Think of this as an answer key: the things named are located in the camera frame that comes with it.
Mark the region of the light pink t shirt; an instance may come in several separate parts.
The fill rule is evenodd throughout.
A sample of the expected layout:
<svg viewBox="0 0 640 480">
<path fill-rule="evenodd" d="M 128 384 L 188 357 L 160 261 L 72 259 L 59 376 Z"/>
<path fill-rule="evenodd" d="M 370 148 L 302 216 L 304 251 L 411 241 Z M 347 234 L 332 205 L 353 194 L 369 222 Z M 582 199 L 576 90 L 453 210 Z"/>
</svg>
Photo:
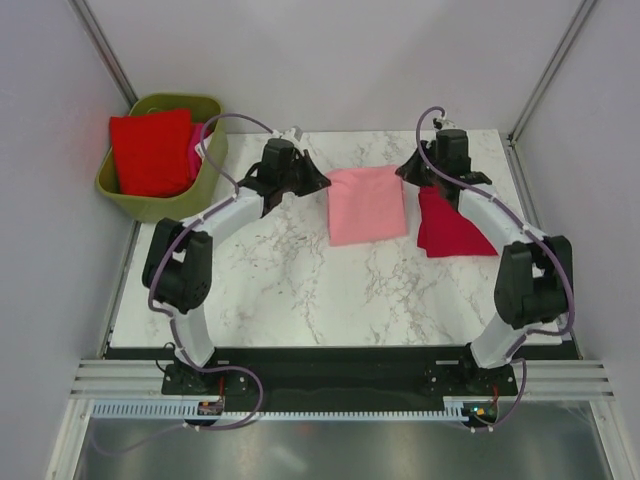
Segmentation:
<svg viewBox="0 0 640 480">
<path fill-rule="evenodd" d="M 393 165 L 336 169 L 328 174 L 329 245 L 342 247 L 408 233 L 403 182 Z"/>
</svg>

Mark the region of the crimson t shirt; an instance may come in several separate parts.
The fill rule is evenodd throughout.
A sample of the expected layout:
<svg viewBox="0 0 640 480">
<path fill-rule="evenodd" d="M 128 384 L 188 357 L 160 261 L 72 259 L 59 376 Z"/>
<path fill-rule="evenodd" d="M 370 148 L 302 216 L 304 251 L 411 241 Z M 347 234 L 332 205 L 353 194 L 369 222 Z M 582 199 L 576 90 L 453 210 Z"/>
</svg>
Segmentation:
<svg viewBox="0 0 640 480">
<path fill-rule="evenodd" d="M 417 247 L 428 258 L 495 257 L 498 252 L 485 236 L 443 199 L 435 187 L 418 194 L 421 222 Z"/>
</svg>

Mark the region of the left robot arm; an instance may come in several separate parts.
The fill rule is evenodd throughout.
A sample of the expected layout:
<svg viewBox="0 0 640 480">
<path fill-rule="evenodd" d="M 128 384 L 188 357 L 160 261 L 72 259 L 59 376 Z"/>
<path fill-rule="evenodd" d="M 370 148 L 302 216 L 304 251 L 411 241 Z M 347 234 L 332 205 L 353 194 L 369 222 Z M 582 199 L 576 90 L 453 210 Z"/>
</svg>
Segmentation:
<svg viewBox="0 0 640 480">
<path fill-rule="evenodd" d="M 230 197 L 186 219 L 164 218 L 156 224 L 142 284 L 148 289 L 149 309 L 169 318 L 176 357 L 188 365 L 185 382 L 196 392 L 211 392 L 220 378 L 218 367 L 209 363 L 215 346 L 204 311 L 214 249 L 268 215 L 286 194 L 304 197 L 330 185 L 306 149 L 289 139 L 271 138 Z"/>
</svg>

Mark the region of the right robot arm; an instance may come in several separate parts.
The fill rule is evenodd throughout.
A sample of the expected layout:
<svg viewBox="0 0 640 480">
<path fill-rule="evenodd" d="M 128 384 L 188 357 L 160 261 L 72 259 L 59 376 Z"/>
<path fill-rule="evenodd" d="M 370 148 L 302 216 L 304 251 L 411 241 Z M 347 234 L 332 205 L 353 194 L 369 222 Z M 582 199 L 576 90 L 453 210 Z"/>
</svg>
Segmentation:
<svg viewBox="0 0 640 480">
<path fill-rule="evenodd" d="M 427 141 L 416 135 L 416 151 L 396 175 L 436 192 L 470 221 L 500 255 L 494 287 L 496 313 L 469 344 L 469 362 L 458 368 L 467 392 L 483 392 L 494 368 L 513 358 L 530 335 L 559 336 L 547 326 L 564 314 L 572 318 L 572 246 L 564 236 L 549 236 L 524 222 L 504 203 L 492 181 L 471 169 L 467 132 L 439 130 Z"/>
</svg>

